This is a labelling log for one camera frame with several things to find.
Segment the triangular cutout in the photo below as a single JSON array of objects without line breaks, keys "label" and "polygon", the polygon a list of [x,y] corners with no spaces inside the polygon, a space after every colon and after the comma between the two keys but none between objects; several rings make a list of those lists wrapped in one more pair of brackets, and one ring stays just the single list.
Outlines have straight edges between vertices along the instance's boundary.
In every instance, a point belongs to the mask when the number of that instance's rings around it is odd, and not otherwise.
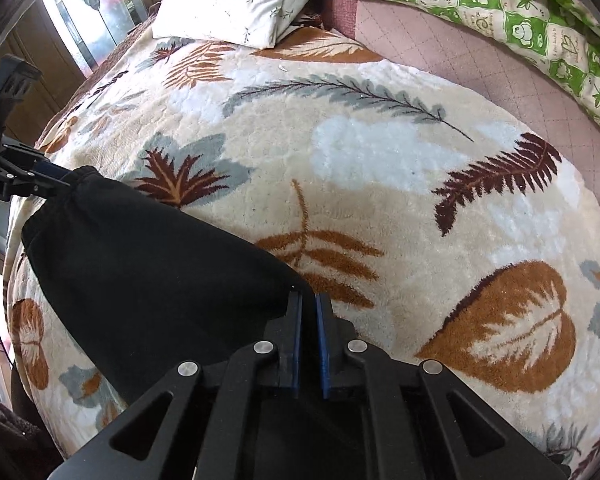
[{"label": "triangular cutout", "polygon": [[167,414],[171,399],[173,396],[169,392],[157,397],[144,412],[111,439],[111,447],[136,460],[145,460]]},{"label": "triangular cutout", "polygon": [[446,396],[469,454],[479,456],[504,446],[504,437],[463,396],[451,392]]}]

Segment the beige blanket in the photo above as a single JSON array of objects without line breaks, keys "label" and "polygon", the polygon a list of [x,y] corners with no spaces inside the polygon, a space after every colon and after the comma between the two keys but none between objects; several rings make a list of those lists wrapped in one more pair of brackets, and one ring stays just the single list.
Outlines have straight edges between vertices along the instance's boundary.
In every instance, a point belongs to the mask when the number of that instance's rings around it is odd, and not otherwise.
[{"label": "beige blanket", "polygon": [[[600,208],[473,91],[318,29],[256,52],[149,28],[41,146],[273,252],[362,338],[451,367],[573,478],[600,462]],[[8,319],[70,455],[124,405],[24,257],[40,203],[13,202]]]}]

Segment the silver screw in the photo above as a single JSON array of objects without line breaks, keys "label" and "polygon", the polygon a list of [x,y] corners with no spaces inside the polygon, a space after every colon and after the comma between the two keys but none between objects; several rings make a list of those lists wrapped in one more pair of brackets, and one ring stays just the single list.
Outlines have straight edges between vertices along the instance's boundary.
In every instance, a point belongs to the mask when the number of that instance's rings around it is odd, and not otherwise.
[{"label": "silver screw", "polygon": [[438,375],[442,371],[443,367],[442,364],[440,364],[440,362],[434,359],[429,359],[428,361],[424,361],[424,363],[422,364],[422,369],[427,374]]},{"label": "silver screw", "polygon": [[178,373],[183,377],[190,377],[198,372],[198,365],[193,361],[184,361],[178,366]]},{"label": "silver screw", "polygon": [[350,351],[359,354],[360,352],[364,352],[368,347],[362,339],[352,339],[347,343],[347,348]]},{"label": "silver screw", "polygon": [[253,351],[256,354],[268,354],[273,350],[273,343],[271,341],[258,341],[253,345]]}]

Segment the white pillow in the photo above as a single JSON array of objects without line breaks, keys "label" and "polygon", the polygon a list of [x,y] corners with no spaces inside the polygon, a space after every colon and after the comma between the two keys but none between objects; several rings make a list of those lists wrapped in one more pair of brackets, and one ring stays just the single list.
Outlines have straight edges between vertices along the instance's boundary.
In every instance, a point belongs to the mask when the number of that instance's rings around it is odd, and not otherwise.
[{"label": "white pillow", "polygon": [[176,36],[270,48],[306,1],[163,0],[153,35],[156,40]]}]

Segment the pillowcase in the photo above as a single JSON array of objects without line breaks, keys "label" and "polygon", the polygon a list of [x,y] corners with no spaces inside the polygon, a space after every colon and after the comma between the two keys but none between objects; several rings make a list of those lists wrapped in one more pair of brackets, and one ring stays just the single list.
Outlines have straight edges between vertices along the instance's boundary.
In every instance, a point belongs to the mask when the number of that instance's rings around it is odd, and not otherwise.
[{"label": "pillowcase", "polygon": [[221,40],[255,48],[275,46],[308,0],[163,0],[154,39]]}]

